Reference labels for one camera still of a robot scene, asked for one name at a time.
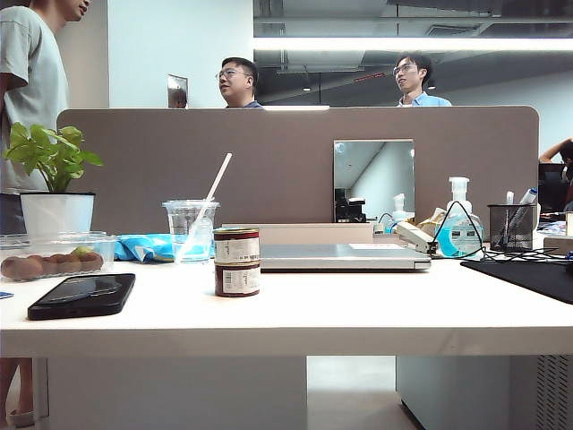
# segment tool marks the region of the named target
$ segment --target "mouse pad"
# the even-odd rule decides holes
[[[462,266],[573,305],[573,274],[550,262],[462,262]]]

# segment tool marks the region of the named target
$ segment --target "pump dispenser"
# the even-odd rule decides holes
[[[448,203],[446,211],[448,217],[441,225],[440,233],[437,240],[440,249],[446,257],[463,257],[472,254],[480,248],[480,239],[483,237],[482,222],[472,213],[472,203],[466,200],[467,177],[453,176],[449,179],[451,182],[452,200]]]
[[[394,197],[394,210],[392,211],[392,219],[388,222],[385,228],[386,233],[392,233],[394,227],[400,222],[408,218],[408,212],[404,211],[404,193],[395,195]]]

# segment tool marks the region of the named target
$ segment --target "silver laptop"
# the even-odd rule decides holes
[[[422,270],[430,256],[397,244],[261,244],[261,270]]]

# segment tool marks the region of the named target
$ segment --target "stapler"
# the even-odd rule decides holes
[[[420,228],[413,226],[409,222],[400,221],[396,225],[396,233],[405,240],[415,245],[415,250],[419,253],[435,255],[438,251],[438,242],[433,237],[424,233]]]

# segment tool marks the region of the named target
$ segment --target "fluorescent light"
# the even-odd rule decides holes
[[[573,51],[573,39],[254,38],[261,51]]]
[[[328,110],[330,106],[328,105],[316,105],[316,106],[263,106],[265,110],[279,111],[279,110]]]

